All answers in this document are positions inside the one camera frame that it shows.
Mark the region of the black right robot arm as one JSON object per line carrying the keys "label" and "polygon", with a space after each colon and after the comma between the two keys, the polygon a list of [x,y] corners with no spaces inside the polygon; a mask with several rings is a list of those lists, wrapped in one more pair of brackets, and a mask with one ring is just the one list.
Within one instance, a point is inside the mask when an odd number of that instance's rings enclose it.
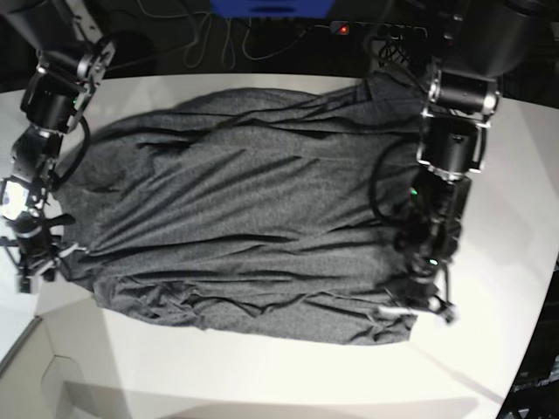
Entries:
{"label": "black right robot arm", "polygon": [[91,130],[84,113],[116,45],[90,1],[3,1],[1,14],[38,55],[20,104],[29,126],[13,144],[12,170],[1,182],[1,217],[12,231],[1,246],[17,249],[17,289],[29,293],[34,279],[53,281],[78,247],[52,233],[74,218],[49,218],[45,206],[85,157]]}

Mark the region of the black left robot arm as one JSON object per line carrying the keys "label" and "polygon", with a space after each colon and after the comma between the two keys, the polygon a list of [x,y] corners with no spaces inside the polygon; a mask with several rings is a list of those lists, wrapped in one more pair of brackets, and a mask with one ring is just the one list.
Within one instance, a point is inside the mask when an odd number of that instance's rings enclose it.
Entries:
{"label": "black left robot arm", "polygon": [[[446,46],[431,62],[417,138],[389,145],[375,162],[369,199],[376,218],[396,229],[394,247],[404,256],[405,280],[384,315],[430,313],[452,323],[449,265],[459,248],[462,215],[487,150],[491,119],[501,99],[499,79],[526,57],[558,12],[556,1],[458,1],[445,32]],[[402,218],[384,215],[376,185],[383,161],[417,144],[418,172]]]}

